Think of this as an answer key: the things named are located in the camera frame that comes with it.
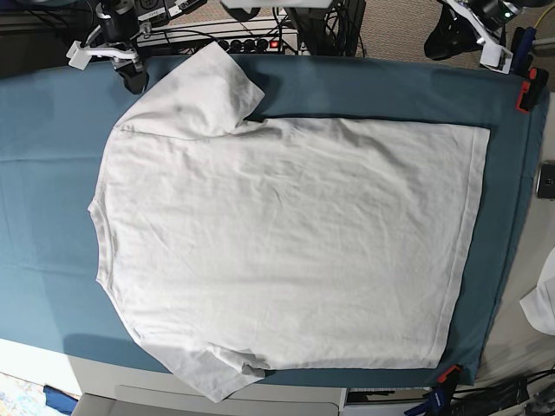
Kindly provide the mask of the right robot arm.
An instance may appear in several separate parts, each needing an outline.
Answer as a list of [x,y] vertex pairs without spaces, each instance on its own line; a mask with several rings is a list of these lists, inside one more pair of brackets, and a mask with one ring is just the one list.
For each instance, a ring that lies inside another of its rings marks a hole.
[[109,49],[108,58],[131,94],[147,89],[149,75],[140,58],[137,38],[140,22],[134,1],[100,1],[95,13],[103,39],[102,47]]

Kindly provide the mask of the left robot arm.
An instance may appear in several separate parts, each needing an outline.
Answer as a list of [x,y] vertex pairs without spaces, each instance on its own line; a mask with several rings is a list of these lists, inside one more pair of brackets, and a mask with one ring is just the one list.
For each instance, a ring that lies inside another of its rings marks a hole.
[[[483,42],[478,30],[448,1],[439,1],[441,14],[438,23],[424,43],[425,56],[443,61],[463,53],[478,51]],[[473,12],[477,21],[501,46],[506,46],[506,24],[523,10],[508,1],[458,1]]]

